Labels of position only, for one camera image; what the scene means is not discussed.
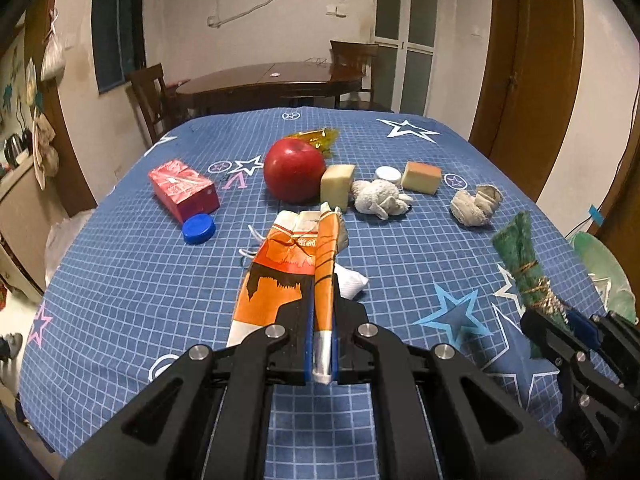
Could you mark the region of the red drink carton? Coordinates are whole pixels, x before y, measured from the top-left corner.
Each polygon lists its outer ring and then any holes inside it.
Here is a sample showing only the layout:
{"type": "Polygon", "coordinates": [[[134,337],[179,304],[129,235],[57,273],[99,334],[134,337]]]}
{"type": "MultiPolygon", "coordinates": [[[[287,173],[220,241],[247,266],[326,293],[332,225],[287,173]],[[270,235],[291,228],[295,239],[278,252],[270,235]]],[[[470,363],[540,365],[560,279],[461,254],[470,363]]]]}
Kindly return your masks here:
{"type": "Polygon", "coordinates": [[[155,196],[180,224],[220,207],[214,182],[179,159],[152,169],[149,178],[155,196]]]}

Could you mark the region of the blue checkered tablecloth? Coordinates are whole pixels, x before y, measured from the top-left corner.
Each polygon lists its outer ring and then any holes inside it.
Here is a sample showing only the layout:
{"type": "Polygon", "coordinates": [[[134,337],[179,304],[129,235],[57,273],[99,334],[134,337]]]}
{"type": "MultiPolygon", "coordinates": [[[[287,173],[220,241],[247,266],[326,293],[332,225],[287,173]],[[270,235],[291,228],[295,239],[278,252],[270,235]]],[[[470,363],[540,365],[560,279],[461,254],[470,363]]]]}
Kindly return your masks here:
{"type": "Polygon", "coordinates": [[[512,278],[486,229],[463,229],[449,211],[460,188],[495,185],[504,200],[492,219],[532,216],[536,252],[553,287],[573,307],[598,313],[587,272],[551,221],[471,144],[418,116],[321,108],[258,110],[194,119],[144,155],[101,203],[66,252],[35,317],[23,363],[21,399],[29,421],[70,457],[126,401],[191,344],[220,348],[252,246],[247,225],[266,232],[281,209],[265,188],[262,163],[287,134],[340,132],[332,153],[360,179],[410,160],[442,170],[435,195],[381,221],[346,217],[345,268],[369,279],[370,315],[418,346],[449,342],[488,370],[521,406],[551,427],[561,396],[555,367],[528,355],[512,278]],[[189,245],[155,196],[149,172],[179,159],[214,182],[217,231],[189,245]]]}

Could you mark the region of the white cloth ball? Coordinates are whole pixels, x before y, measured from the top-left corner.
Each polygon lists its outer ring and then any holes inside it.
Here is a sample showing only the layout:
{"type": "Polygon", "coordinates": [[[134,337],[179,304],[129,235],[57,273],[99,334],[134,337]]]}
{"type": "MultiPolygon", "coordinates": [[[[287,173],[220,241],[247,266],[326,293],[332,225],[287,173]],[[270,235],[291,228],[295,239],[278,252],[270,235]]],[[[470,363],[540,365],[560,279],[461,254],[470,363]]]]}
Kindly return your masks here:
{"type": "Polygon", "coordinates": [[[352,182],[350,196],[356,211],[373,214],[381,220],[405,214],[414,203],[414,199],[401,193],[397,185],[380,179],[352,182]]]}

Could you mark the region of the right wooden chair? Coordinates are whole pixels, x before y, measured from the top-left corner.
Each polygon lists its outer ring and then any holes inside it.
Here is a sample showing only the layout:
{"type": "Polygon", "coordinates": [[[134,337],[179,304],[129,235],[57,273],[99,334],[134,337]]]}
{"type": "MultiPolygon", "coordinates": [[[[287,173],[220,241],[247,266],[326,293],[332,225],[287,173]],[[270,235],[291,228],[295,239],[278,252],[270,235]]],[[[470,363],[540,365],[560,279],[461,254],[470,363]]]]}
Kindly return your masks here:
{"type": "Polygon", "coordinates": [[[350,42],[331,40],[332,63],[336,66],[348,67],[360,73],[360,81],[370,75],[368,88],[360,86],[355,91],[356,98],[342,101],[339,96],[334,100],[334,107],[342,110],[375,110],[376,112],[389,112],[390,108],[379,103],[375,99],[374,76],[378,51],[380,47],[370,42],[350,42]]]}

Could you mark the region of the green plastic bag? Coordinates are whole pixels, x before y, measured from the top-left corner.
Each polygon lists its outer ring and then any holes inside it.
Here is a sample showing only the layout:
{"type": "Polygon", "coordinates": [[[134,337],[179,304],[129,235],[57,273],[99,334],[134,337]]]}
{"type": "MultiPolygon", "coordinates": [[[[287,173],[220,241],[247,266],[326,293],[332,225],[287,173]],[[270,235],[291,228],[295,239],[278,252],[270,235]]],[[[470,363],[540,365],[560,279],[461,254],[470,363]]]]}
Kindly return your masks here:
{"type": "Polygon", "coordinates": [[[622,266],[608,248],[591,234],[579,231],[570,246],[587,269],[606,312],[614,312],[637,325],[636,296],[622,266]]]}

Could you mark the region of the kitchen counter cabinet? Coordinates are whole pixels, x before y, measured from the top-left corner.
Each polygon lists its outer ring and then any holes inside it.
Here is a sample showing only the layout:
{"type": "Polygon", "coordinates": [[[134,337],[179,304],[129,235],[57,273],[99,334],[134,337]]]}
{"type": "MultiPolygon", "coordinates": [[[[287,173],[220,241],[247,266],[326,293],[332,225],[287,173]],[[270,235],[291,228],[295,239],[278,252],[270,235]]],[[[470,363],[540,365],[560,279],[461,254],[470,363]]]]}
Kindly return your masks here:
{"type": "Polygon", "coordinates": [[[1,179],[1,281],[11,292],[40,303],[47,288],[49,231],[66,217],[54,185],[40,188],[32,156],[1,179]]]}

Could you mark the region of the white cloth pouch with string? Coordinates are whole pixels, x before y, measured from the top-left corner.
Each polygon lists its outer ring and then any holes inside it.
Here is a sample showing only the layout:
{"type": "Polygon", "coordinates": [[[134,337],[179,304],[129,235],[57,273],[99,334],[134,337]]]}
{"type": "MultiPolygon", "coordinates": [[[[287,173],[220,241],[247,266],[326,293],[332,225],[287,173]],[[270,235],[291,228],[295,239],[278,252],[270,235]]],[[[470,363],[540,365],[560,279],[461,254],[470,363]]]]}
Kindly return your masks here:
{"type": "MultiPolygon", "coordinates": [[[[250,231],[250,235],[257,240],[258,246],[266,239],[262,234],[257,232],[251,224],[247,225],[247,229],[250,231]]],[[[239,254],[250,260],[253,260],[255,256],[257,256],[257,252],[257,248],[239,249],[239,254]]],[[[344,266],[340,266],[338,263],[335,263],[334,272],[337,277],[338,286],[340,286],[341,295],[345,299],[354,299],[369,283],[369,279],[366,276],[357,271],[344,268],[344,266]]]]}

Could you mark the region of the blue bottle cap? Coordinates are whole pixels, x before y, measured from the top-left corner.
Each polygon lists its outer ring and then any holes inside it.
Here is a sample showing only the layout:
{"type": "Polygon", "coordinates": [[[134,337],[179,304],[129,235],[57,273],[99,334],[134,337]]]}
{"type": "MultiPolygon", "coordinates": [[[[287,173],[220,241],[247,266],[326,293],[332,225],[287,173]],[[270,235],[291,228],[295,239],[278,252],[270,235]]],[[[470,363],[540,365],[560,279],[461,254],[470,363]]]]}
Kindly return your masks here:
{"type": "Polygon", "coordinates": [[[199,245],[210,240],[216,233],[214,218],[209,214],[194,214],[183,222],[183,240],[189,245],[199,245]]]}

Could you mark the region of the pale yellow sponge block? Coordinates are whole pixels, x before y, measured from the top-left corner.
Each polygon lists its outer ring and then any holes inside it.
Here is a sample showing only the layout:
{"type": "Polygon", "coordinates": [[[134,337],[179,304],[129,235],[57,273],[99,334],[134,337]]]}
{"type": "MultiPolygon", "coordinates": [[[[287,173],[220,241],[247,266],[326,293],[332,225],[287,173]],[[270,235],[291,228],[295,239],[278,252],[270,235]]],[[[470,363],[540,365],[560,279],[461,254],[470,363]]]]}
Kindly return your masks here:
{"type": "Polygon", "coordinates": [[[326,168],[320,183],[320,202],[328,203],[332,209],[338,207],[345,211],[354,173],[355,166],[351,164],[331,165],[326,168]]]}

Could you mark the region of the orange-topped sponge block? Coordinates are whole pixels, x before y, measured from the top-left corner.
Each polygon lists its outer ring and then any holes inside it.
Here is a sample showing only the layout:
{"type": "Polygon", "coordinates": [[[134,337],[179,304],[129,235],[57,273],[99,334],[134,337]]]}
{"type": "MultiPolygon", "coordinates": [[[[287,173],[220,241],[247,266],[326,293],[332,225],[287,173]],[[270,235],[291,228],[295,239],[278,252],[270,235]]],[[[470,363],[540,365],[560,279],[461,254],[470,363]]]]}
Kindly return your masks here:
{"type": "Polygon", "coordinates": [[[435,195],[440,182],[442,182],[440,168],[424,162],[407,162],[400,185],[405,190],[435,195]]]}

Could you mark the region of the green scouring pad roll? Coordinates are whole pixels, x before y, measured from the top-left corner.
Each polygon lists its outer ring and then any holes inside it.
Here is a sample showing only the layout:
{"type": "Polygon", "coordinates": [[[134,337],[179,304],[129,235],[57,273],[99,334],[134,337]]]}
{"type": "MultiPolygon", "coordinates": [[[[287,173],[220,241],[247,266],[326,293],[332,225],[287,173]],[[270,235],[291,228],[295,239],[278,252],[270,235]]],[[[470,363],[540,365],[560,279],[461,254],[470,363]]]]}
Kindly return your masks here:
{"type": "MultiPolygon", "coordinates": [[[[524,308],[537,310],[548,316],[551,321],[563,326],[570,335],[573,333],[567,324],[564,302],[552,290],[550,280],[544,273],[533,243],[532,220],[528,211],[520,211],[492,239],[492,246],[498,252],[506,270],[508,270],[518,289],[518,296],[524,308]]],[[[563,360],[550,360],[560,370],[563,360]]]]}

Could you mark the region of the red apple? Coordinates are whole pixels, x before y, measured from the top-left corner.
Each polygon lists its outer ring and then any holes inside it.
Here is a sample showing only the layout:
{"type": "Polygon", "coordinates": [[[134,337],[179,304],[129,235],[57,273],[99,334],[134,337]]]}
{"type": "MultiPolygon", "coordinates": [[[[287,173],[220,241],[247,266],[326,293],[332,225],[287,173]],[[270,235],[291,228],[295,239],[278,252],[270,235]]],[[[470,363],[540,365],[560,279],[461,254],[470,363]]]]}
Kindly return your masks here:
{"type": "Polygon", "coordinates": [[[264,162],[268,191],[288,204],[302,204],[316,198],[325,171],[326,162],[322,154],[298,139],[277,141],[264,162]]]}

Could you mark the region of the yellow plastic wrapper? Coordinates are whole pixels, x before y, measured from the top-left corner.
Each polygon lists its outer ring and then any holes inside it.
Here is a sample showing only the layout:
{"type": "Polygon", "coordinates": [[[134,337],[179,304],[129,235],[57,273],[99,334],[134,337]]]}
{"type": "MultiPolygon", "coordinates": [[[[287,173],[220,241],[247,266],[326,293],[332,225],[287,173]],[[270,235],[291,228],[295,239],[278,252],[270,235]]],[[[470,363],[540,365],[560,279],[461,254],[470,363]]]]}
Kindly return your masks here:
{"type": "Polygon", "coordinates": [[[292,133],[286,138],[301,140],[318,150],[324,158],[330,158],[332,156],[332,146],[339,134],[340,132],[335,128],[322,128],[292,133]]]}

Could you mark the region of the orange paper wrapper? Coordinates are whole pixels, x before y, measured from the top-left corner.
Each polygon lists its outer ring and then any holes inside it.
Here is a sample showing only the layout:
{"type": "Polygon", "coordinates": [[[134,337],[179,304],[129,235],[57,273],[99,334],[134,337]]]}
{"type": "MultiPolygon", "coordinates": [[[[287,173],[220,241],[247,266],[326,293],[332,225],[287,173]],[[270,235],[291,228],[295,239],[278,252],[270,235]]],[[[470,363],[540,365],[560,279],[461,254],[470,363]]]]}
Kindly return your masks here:
{"type": "Polygon", "coordinates": [[[249,252],[233,311],[227,344],[240,344],[255,330],[276,322],[284,304],[304,300],[311,307],[310,377],[333,380],[334,284],[337,254],[348,246],[340,208],[327,202],[318,210],[282,210],[256,252],[249,252]]]}

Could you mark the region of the hanging cloth on wall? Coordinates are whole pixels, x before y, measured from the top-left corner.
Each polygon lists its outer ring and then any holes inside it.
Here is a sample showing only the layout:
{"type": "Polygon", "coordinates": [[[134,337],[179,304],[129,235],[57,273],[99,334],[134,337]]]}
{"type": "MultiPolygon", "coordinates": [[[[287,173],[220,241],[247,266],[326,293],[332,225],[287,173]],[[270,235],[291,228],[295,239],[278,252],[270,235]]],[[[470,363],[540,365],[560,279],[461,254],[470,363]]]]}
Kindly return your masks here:
{"type": "Polygon", "coordinates": [[[32,154],[34,155],[35,176],[42,190],[46,188],[47,178],[53,178],[60,168],[58,151],[52,146],[55,130],[45,114],[35,114],[32,121],[32,154]]]}

